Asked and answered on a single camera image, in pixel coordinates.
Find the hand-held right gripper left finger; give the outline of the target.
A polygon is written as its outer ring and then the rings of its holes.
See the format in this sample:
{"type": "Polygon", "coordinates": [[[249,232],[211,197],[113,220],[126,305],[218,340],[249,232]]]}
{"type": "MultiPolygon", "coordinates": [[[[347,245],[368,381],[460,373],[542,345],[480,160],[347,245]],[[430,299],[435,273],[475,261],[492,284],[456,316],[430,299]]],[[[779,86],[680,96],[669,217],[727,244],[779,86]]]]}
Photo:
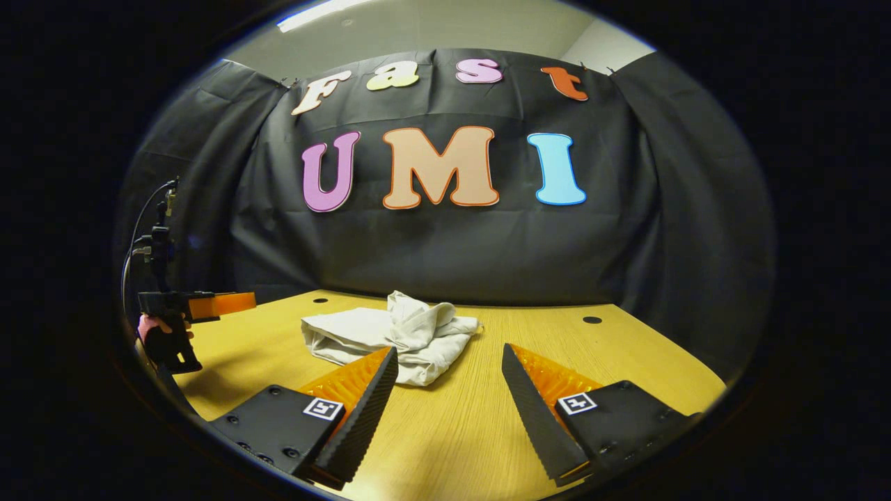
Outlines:
{"type": "Polygon", "coordinates": [[[269,385],[210,424],[255,459],[340,491],[352,482],[392,393],[397,349],[386,347],[303,385],[269,385]]]}

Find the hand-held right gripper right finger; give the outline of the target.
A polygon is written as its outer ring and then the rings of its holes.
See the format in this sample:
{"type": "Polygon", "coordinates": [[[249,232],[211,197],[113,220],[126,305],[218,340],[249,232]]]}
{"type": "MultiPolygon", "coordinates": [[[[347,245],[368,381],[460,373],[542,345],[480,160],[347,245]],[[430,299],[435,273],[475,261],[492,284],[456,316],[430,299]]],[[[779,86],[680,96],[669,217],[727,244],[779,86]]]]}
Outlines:
{"type": "Polygon", "coordinates": [[[502,374],[551,481],[601,481],[627,472],[693,421],[633,381],[602,385],[519,345],[503,348],[502,374]]]}

